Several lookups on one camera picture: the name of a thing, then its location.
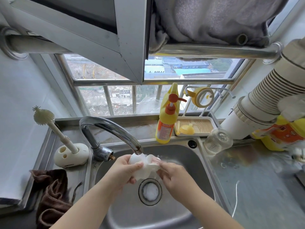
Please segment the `wood grain tray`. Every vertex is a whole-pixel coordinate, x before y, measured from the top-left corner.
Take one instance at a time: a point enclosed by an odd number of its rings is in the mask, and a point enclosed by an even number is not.
[[[180,127],[193,124],[195,133],[193,135],[187,135],[180,132],[180,134],[177,135],[176,122],[174,126],[176,136],[208,136],[214,128],[217,128],[211,117],[178,117],[177,121],[180,121]]]

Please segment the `stainless steel sink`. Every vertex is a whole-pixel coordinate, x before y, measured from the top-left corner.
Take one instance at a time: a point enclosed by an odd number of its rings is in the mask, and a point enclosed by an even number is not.
[[[197,147],[192,149],[188,142],[193,140]],[[185,167],[199,187],[222,207],[226,199],[219,197],[215,180],[204,158],[203,146],[196,138],[175,138],[167,145],[160,145],[155,140],[140,141],[145,154],[159,156],[166,162],[174,162]],[[132,154],[132,150],[122,143],[105,145],[114,151],[115,157]],[[95,185],[113,165],[113,162],[91,164],[88,189]],[[155,199],[145,196],[147,184],[153,185]],[[173,199],[160,177],[154,172],[146,180],[139,180],[135,185],[128,184],[122,194],[109,208],[100,228],[200,228],[200,222],[182,204]]]

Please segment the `chrome faucet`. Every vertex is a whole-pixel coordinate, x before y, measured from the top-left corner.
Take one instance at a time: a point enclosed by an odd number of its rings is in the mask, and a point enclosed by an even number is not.
[[[107,162],[111,159],[114,160],[115,157],[113,156],[111,149],[101,146],[99,142],[97,142],[93,134],[88,129],[88,126],[95,126],[112,133],[128,144],[133,152],[137,155],[140,155],[143,152],[143,148],[140,143],[123,127],[105,118],[86,116],[79,121],[79,127],[93,150],[94,159],[99,162]]]

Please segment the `brush head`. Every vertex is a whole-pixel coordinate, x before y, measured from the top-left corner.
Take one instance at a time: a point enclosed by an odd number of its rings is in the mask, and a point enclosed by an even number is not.
[[[55,119],[55,115],[47,109],[40,109],[40,107],[35,106],[33,111],[35,112],[34,121],[39,125],[46,125]]]

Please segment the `hand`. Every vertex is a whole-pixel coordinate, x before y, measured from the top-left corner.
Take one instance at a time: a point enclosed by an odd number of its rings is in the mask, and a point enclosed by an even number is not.
[[[131,155],[127,154],[117,158],[116,162],[101,179],[101,182],[113,191],[121,190],[127,183],[135,184],[136,180],[132,177],[132,174],[143,167],[143,162],[128,165],[130,157]]]
[[[175,200],[187,208],[190,197],[196,196],[201,189],[183,166],[162,161],[158,164],[161,169],[157,171],[157,174],[163,180],[166,189]]]

